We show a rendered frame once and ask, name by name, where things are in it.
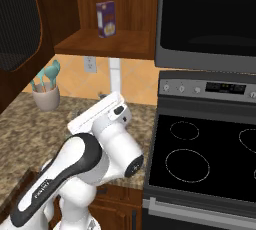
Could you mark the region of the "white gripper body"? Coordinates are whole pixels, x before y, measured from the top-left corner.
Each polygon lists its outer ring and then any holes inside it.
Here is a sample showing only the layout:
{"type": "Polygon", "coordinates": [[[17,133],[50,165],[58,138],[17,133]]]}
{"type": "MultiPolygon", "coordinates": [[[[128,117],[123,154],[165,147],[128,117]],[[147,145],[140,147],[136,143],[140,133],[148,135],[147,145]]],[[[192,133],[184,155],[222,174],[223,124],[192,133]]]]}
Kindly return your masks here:
{"type": "Polygon", "coordinates": [[[124,102],[123,96],[114,91],[70,121],[67,128],[71,134],[90,133],[93,122],[124,102]]]}

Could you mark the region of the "wooden base cabinet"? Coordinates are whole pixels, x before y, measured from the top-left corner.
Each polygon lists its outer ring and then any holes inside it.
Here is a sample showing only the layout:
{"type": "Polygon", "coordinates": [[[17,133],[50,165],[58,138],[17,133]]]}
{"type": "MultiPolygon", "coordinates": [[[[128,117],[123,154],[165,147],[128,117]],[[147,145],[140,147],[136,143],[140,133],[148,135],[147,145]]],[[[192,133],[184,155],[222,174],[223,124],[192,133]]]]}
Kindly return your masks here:
{"type": "Polygon", "coordinates": [[[101,230],[142,230],[142,191],[105,184],[97,188],[89,212],[101,230]]]}

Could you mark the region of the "dark cabinet door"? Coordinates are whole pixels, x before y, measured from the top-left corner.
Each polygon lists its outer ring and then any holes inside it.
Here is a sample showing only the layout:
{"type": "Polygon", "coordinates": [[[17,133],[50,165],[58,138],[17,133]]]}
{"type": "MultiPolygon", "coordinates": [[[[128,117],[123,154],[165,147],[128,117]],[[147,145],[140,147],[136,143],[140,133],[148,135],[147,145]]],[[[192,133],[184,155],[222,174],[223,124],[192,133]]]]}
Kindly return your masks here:
{"type": "Polygon", "coordinates": [[[0,0],[0,114],[53,56],[42,0],[0,0]]]}

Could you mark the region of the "beige utensil pot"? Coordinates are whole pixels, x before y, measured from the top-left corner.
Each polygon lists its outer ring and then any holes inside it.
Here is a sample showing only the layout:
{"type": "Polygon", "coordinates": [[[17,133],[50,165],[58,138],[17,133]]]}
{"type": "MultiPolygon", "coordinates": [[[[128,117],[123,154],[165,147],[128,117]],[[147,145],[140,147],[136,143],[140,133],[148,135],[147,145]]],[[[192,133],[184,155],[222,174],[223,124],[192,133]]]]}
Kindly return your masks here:
{"type": "Polygon", "coordinates": [[[50,83],[45,84],[46,91],[43,91],[42,85],[36,85],[36,91],[32,92],[34,101],[41,111],[53,111],[60,103],[59,88],[50,89],[50,83]]]}

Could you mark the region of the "large teal spoon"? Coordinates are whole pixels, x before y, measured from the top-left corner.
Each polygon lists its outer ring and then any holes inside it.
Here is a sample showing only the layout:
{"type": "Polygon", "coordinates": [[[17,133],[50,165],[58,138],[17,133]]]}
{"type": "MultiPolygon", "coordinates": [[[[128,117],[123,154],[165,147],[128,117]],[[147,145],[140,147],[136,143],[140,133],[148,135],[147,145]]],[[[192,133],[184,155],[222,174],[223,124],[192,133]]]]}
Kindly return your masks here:
{"type": "Polygon", "coordinates": [[[45,68],[45,76],[50,80],[50,89],[53,90],[56,86],[56,77],[60,71],[60,63],[54,60],[51,66],[45,68]]]}

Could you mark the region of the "teal spatula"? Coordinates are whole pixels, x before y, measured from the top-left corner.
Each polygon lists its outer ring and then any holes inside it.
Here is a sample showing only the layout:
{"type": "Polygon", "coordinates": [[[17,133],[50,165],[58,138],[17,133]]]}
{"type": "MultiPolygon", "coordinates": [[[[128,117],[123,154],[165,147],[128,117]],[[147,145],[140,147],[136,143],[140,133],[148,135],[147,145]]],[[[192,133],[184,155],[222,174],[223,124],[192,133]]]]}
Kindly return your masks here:
{"type": "Polygon", "coordinates": [[[38,73],[37,73],[37,77],[40,79],[40,84],[42,86],[42,91],[45,93],[46,92],[46,88],[45,88],[45,84],[43,81],[43,76],[44,76],[45,72],[44,72],[44,68],[42,68],[38,73]]]}

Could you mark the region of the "purple cereal box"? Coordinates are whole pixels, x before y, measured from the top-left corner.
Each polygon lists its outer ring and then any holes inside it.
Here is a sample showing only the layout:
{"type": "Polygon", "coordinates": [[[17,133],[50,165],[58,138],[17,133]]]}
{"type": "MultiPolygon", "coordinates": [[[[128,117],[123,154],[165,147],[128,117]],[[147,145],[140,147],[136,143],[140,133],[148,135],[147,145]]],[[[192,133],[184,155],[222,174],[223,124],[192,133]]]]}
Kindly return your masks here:
{"type": "Polygon", "coordinates": [[[116,34],[115,3],[106,1],[96,4],[98,36],[107,38],[116,34]]]}

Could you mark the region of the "black steel stove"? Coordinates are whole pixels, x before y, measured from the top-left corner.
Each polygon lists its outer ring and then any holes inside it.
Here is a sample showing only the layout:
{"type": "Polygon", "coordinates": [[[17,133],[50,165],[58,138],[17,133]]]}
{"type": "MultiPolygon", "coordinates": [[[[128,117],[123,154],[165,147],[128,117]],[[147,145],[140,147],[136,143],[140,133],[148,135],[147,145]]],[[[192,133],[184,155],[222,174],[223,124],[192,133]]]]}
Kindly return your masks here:
{"type": "MultiPolygon", "coordinates": [[[[254,91],[254,75],[160,72],[143,200],[256,219],[254,91]]],[[[143,200],[142,230],[228,230],[150,215],[143,200]]]]}

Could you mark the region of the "black steel microwave oven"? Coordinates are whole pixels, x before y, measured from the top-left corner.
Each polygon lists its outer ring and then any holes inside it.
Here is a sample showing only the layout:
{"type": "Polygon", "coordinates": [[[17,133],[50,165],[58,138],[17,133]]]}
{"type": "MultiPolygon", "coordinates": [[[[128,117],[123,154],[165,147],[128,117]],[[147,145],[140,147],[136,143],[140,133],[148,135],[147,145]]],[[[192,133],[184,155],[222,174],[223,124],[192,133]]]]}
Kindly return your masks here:
{"type": "Polygon", "coordinates": [[[157,67],[256,73],[256,0],[158,0],[157,67]]]}

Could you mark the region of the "white wall switch strip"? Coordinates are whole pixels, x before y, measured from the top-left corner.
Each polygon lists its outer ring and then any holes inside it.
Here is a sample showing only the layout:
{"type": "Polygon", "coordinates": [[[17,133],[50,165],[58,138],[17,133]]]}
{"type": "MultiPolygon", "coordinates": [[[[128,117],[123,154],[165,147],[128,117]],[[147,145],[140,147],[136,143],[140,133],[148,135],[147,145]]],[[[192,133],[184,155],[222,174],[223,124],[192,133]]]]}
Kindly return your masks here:
{"type": "Polygon", "coordinates": [[[121,92],[121,68],[119,58],[109,58],[110,91],[121,92]]]}

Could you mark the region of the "white wall outlet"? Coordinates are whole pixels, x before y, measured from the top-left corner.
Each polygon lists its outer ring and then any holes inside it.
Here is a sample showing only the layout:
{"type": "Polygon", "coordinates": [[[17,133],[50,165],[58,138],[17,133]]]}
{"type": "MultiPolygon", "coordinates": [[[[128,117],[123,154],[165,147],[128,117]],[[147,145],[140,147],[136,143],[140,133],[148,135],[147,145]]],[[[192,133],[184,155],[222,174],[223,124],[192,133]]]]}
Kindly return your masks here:
{"type": "Polygon", "coordinates": [[[85,56],[84,57],[84,69],[88,73],[96,73],[96,58],[94,56],[85,56]]]}

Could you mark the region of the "wooden wall cabinet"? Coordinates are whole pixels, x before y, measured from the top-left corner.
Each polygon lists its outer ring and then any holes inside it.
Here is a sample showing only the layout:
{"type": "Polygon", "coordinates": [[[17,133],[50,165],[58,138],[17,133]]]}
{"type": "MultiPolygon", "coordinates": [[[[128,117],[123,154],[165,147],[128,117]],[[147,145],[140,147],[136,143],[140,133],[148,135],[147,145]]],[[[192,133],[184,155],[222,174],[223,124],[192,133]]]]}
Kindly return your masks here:
{"type": "Polygon", "coordinates": [[[39,0],[57,54],[154,58],[157,0],[39,0]],[[96,4],[115,3],[116,34],[98,36],[96,4]]]}

